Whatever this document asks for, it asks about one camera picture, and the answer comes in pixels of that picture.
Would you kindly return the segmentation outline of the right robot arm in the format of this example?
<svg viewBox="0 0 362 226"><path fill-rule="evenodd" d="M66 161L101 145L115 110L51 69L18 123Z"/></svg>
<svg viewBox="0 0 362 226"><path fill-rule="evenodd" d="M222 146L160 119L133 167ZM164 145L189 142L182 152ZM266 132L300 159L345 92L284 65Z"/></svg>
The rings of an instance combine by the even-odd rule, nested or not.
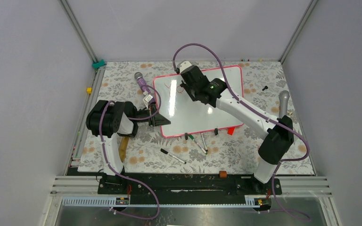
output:
<svg viewBox="0 0 362 226"><path fill-rule="evenodd" d="M247 125L263 140L258 149L261 158L254 172L251 187L258 194L270 188L270 179L278 163L294 142L293 122L287 117L279 118L255 107L238 95L226 77L209 80L198 66L189 61L181 63L176 72L181 75L181 87L192 101L220 109Z"/></svg>

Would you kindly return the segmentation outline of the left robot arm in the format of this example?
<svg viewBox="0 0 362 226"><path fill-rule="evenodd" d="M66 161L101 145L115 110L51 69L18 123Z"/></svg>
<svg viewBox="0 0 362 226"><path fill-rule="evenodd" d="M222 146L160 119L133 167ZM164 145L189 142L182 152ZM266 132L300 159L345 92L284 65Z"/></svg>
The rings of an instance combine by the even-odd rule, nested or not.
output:
<svg viewBox="0 0 362 226"><path fill-rule="evenodd" d="M98 138L103 155L103 172L114 176L109 187L117 194L127 189L127 181L121 176L124 166L119 153L119 137L135 137L138 123L147 122L149 126L170 125L171 121L162 116L153 103L138 110L130 102L113 102L99 100L90 110L86 118L86 127L93 136Z"/></svg>

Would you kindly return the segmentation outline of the pink framed whiteboard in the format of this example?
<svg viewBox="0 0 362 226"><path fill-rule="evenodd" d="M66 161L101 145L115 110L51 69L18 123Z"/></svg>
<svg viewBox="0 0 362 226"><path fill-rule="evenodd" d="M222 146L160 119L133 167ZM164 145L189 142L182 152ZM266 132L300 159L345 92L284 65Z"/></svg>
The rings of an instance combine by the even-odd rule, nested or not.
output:
<svg viewBox="0 0 362 226"><path fill-rule="evenodd" d="M161 97L162 100L159 113L171 122L169 125L161 126L162 136L178 137L185 133L201 133L243 125L235 117L209 104L193 102L181 87L181 80L178 74L153 79L153 87L158 91L156 97Z"/></svg>

